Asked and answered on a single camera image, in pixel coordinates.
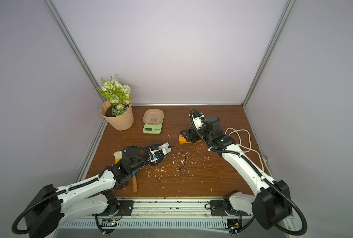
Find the orange power strip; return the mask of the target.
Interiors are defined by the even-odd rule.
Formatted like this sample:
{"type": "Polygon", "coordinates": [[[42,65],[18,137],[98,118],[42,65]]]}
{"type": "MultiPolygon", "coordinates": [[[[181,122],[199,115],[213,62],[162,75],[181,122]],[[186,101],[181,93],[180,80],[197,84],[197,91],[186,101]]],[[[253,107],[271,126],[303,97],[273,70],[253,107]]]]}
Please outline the orange power strip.
{"type": "Polygon", "coordinates": [[[180,135],[178,137],[178,139],[179,139],[179,143],[180,144],[196,143],[196,142],[200,142],[201,141],[201,140],[198,140],[198,138],[196,138],[196,137],[191,137],[190,136],[190,137],[186,138],[183,135],[180,135]]]}

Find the white usb charger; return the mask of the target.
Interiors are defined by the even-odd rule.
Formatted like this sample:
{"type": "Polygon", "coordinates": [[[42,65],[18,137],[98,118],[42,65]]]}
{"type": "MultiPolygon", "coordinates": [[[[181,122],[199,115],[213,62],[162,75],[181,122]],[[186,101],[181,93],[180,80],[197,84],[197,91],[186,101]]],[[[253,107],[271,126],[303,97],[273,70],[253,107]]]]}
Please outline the white usb charger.
{"type": "Polygon", "coordinates": [[[171,152],[171,146],[169,145],[169,143],[165,143],[159,146],[160,149],[163,150],[164,153],[168,154],[171,152]]]}

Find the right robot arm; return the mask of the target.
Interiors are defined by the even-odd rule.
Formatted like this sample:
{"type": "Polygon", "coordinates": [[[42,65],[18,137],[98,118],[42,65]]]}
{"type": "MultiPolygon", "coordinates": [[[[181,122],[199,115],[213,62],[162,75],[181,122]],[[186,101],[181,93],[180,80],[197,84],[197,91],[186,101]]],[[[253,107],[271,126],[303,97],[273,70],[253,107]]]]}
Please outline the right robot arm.
{"type": "Polygon", "coordinates": [[[304,235],[308,230],[307,220],[299,207],[291,200],[288,185],[283,180],[276,181],[258,167],[246,155],[241,145],[223,132],[219,118],[206,118],[197,110],[192,110],[189,117],[192,127],[181,131],[186,141],[196,143],[201,140],[209,151],[217,153],[228,162],[253,192],[252,195],[241,192],[231,194],[227,199],[228,210],[243,211],[252,215],[253,219],[265,230],[276,227],[289,235],[304,235]],[[279,225],[293,211],[296,211],[302,223],[297,231],[279,225]]]}

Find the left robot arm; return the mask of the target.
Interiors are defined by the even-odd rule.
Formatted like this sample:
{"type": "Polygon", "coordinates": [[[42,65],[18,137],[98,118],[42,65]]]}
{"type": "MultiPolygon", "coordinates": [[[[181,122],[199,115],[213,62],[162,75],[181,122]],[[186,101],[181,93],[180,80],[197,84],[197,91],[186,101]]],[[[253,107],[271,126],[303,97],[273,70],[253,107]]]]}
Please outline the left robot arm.
{"type": "Polygon", "coordinates": [[[66,222],[117,208],[119,202],[112,190],[127,186],[134,172],[158,165],[169,152],[165,145],[126,146],[116,164],[95,176],[66,186],[44,186],[15,219],[12,233],[45,238],[66,222]]]}

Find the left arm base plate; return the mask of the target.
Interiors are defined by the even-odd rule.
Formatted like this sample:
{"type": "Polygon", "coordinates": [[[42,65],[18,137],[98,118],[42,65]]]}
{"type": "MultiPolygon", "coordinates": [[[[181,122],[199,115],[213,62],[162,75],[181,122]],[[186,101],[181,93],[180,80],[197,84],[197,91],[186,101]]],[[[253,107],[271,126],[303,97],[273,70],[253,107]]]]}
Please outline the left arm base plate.
{"type": "Polygon", "coordinates": [[[119,200],[117,205],[109,205],[104,212],[97,215],[108,216],[108,217],[114,217],[114,216],[130,217],[132,215],[133,208],[134,208],[133,200],[119,200]]]}

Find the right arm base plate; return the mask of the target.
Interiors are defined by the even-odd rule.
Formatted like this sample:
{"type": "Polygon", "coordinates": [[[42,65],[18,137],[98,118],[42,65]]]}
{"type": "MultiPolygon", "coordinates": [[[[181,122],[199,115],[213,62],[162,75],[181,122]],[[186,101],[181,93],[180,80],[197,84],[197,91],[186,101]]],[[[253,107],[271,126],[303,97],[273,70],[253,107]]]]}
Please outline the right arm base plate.
{"type": "Polygon", "coordinates": [[[211,200],[205,204],[205,209],[211,212],[211,216],[250,216],[250,214],[243,211],[235,211],[225,205],[223,200],[211,200]]]}

